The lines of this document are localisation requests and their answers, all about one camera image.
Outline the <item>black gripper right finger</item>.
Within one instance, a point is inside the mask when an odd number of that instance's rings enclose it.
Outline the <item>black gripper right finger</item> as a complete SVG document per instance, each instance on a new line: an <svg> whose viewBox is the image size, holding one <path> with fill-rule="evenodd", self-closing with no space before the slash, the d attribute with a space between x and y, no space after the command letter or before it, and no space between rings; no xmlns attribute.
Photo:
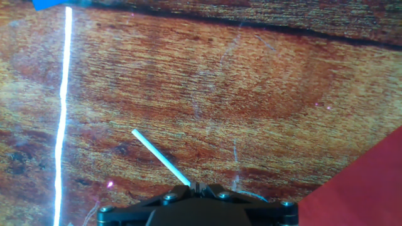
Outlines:
<svg viewBox="0 0 402 226"><path fill-rule="evenodd" d="M220 184L200 184L200 198L208 204L203 214L219 225L298 225L298 204L270 202L249 191L232 191Z"/></svg>

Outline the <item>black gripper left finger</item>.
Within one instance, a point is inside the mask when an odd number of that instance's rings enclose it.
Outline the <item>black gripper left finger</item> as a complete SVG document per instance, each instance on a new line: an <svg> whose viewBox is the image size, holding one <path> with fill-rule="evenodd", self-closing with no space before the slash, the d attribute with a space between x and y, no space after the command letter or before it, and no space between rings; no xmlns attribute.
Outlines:
<svg viewBox="0 0 402 226"><path fill-rule="evenodd" d="M177 185L171 190L128 207L103 206L97 211L97 226L147 225L155 210L199 194L199 184Z"/></svg>

